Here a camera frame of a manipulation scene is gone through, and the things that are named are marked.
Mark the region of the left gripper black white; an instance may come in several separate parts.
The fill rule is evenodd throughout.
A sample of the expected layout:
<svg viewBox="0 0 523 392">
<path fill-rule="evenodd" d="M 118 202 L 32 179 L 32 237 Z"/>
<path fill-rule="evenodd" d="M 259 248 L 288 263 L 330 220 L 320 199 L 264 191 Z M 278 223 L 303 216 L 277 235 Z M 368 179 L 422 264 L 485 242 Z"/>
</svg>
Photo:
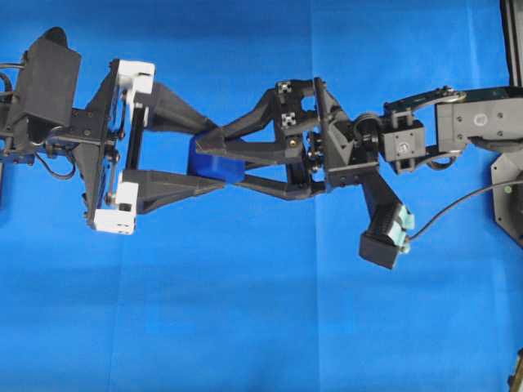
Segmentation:
<svg viewBox="0 0 523 392">
<path fill-rule="evenodd" d="M 97 92 L 77 120 L 81 137 L 72 156 L 83 180 L 85 220 L 99 232 L 133 234 L 136 213 L 148 214 L 186 198 L 223 189 L 226 183 L 202 176 L 165 171 L 130 170 L 117 173 L 118 142 L 125 137 L 126 113 L 144 117 L 136 95 L 148 107 L 145 129 L 198 135 L 217 124 L 187 104 L 160 82 L 155 65 L 116 59 Z"/>
</svg>

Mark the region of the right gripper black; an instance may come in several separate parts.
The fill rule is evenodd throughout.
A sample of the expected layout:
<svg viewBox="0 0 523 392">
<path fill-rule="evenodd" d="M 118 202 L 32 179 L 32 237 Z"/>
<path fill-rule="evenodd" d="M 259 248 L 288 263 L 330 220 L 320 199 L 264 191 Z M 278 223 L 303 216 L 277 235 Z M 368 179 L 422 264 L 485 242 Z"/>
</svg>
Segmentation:
<svg viewBox="0 0 523 392">
<path fill-rule="evenodd" d="M 242 140 L 271 121 L 283 131 L 300 126 L 304 131 L 301 136 L 289 136 L 288 141 L 282 136 L 276 136 L 273 142 Z M 349 118 L 326 83 L 313 78 L 277 82 L 250 112 L 198 138 L 195 150 L 243 161 L 244 173 L 233 185 L 297 201 L 361 185 L 376 176 L 377 144 L 374 130 L 359 131 L 356 121 Z M 285 181 L 248 173 L 274 166 L 285 167 Z"/>
</svg>

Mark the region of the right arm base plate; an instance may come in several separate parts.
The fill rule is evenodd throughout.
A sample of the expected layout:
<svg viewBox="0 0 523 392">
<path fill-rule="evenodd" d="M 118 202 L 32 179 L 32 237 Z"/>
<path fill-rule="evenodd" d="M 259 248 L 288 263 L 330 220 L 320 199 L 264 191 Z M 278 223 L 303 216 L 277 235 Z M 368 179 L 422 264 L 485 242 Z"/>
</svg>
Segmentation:
<svg viewBox="0 0 523 392">
<path fill-rule="evenodd" d="M 522 180 L 522 151 L 501 154 L 490 166 L 493 184 Z M 522 247 L 522 183 L 493 190 L 494 219 Z"/>
</svg>

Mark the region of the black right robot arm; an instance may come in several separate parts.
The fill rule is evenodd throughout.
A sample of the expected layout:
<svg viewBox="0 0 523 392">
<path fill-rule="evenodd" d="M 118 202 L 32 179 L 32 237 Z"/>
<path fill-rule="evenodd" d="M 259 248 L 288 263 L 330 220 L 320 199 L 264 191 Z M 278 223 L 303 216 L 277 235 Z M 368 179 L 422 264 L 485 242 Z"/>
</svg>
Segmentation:
<svg viewBox="0 0 523 392">
<path fill-rule="evenodd" d="M 312 198 L 422 165 L 451 166 L 469 145 L 499 153 L 522 148 L 522 90 L 437 88 L 350 118 L 320 78 L 278 82 L 249 113 L 199 136 L 197 152 L 242 161 L 247 169 L 283 165 L 286 181 L 247 174 L 239 185 L 281 198 Z"/>
</svg>

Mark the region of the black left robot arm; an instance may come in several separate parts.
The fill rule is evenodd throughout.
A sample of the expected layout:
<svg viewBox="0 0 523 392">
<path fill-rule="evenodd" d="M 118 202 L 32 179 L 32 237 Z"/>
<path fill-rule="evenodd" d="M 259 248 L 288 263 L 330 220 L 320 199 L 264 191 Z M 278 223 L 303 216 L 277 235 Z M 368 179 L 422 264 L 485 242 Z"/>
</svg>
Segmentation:
<svg viewBox="0 0 523 392">
<path fill-rule="evenodd" d="M 159 90 L 155 66 L 116 59 L 83 109 L 73 107 L 79 57 L 38 54 L 16 65 L 1 94 L 2 163 L 63 156 L 85 184 L 85 219 L 94 230 L 132 234 L 136 217 L 224 187 L 221 180 L 138 169 L 141 136 Z"/>
</svg>

